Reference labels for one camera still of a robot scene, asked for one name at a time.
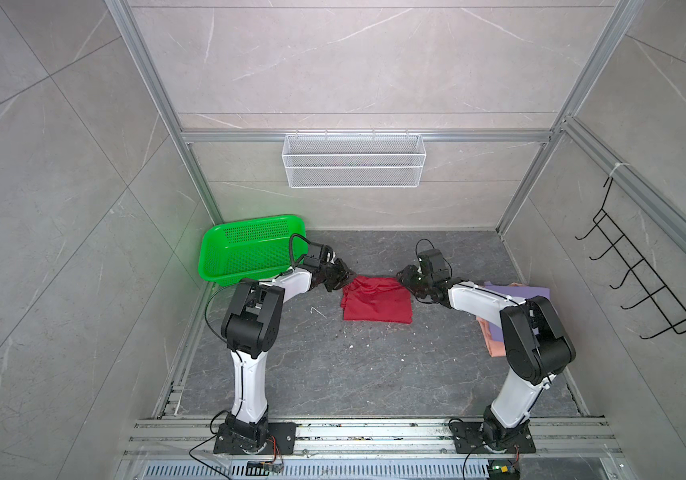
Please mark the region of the red t shirt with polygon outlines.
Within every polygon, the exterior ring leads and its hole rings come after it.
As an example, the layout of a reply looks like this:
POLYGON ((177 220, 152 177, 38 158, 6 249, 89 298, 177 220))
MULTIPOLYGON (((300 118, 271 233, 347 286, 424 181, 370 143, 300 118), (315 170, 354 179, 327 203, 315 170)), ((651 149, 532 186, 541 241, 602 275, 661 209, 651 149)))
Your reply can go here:
POLYGON ((343 289, 343 319, 409 325, 411 299, 411 293, 395 278, 358 276, 343 289))

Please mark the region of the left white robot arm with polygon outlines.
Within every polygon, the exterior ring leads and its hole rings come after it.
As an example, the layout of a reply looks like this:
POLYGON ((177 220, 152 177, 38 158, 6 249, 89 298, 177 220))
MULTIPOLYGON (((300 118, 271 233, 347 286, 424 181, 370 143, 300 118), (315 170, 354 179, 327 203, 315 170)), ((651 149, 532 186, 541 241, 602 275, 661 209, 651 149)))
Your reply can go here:
POLYGON ((340 259, 317 267, 299 265, 269 279, 242 279, 221 324, 221 337, 234 366, 235 398, 213 430, 214 452, 263 454, 275 446, 266 396, 268 351, 275 344, 283 305, 323 285, 329 291, 350 284, 356 274, 340 259))

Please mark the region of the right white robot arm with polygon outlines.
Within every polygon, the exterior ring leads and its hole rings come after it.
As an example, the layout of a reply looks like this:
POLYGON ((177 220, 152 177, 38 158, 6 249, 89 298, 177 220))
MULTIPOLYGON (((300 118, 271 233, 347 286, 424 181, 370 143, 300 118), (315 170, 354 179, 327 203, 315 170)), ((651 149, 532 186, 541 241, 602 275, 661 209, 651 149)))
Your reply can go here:
POLYGON ((528 426, 532 407, 567 365, 576 350, 550 300, 494 292, 471 281, 422 273, 414 265, 396 279, 419 300, 489 321, 502 331, 509 372, 496 399, 485 409, 482 446, 502 452, 528 426))

